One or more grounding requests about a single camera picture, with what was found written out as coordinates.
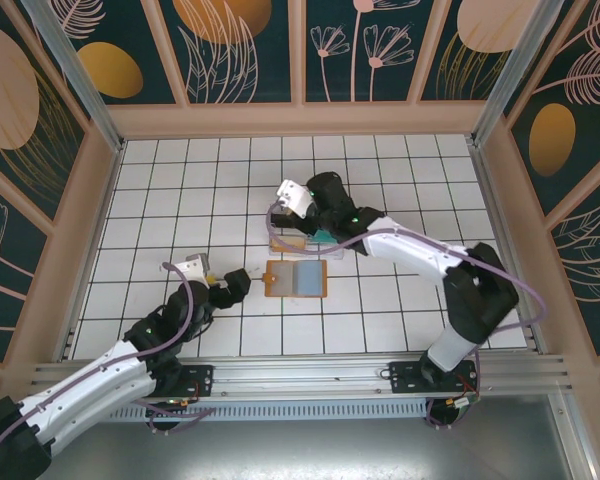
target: gray floor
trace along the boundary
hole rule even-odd
[[[543,398],[487,398],[452,431],[421,419],[207,422],[154,437],[144,425],[87,432],[44,480],[569,479]]]

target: ventilation grille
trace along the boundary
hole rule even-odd
[[[212,403],[189,405],[177,413],[197,413],[208,408],[216,410],[205,417],[208,421],[266,421],[266,420],[335,420],[370,418],[424,417],[425,399],[377,401],[323,401],[323,402],[258,402]],[[108,423],[144,422],[145,409],[139,406],[121,408],[105,420]],[[159,415],[154,421],[173,421]]]

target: white grid surface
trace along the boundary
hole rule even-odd
[[[104,353],[178,287],[165,260],[206,252],[218,278],[246,268],[251,291],[219,310],[181,357],[425,350],[447,321],[445,299],[406,267],[346,251],[327,258],[324,299],[264,297],[264,213],[283,178],[335,171],[359,206],[452,244],[496,247],[461,135],[358,135],[128,142],[71,347]],[[512,312],[506,323],[516,322]],[[483,348],[526,348],[521,329]]]

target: black bracket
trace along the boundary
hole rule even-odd
[[[213,365],[183,365],[175,385],[167,393],[152,393],[147,398],[187,399],[209,397],[213,387]]]
[[[477,388],[476,365],[472,360],[463,360],[453,372],[435,384],[429,383],[420,369],[419,361],[391,362],[383,378],[390,381],[393,393],[462,393],[465,387],[459,377],[474,389]]]

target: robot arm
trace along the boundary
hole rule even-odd
[[[277,195],[289,213],[273,214],[274,226],[296,228],[308,235],[325,230],[338,243],[366,234],[347,248],[405,265],[444,290],[449,324],[421,358],[421,373],[430,383],[438,383],[483,344],[518,303],[511,282],[471,263],[476,259],[504,270],[489,245],[465,248],[415,232],[412,236],[399,234],[406,229],[385,213],[357,208],[334,172],[316,175],[307,182],[307,188],[285,180]],[[385,233],[370,234],[374,230]]]
[[[189,309],[184,285],[108,352],[69,378],[17,404],[10,397],[0,400],[0,435],[33,413],[0,443],[0,480],[38,478],[71,441],[118,408],[152,394],[168,397],[182,371],[176,358],[182,344],[213,322],[216,309],[241,302],[249,292],[251,280],[244,269],[226,274],[226,286],[210,286],[206,255],[190,256],[176,267],[188,281],[194,308],[189,327],[169,348],[141,353],[163,345],[184,326]],[[128,358],[107,366],[120,357]],[[79,382],[94,367],[96,372]],[[62,390],[51,403],[45,402]]]

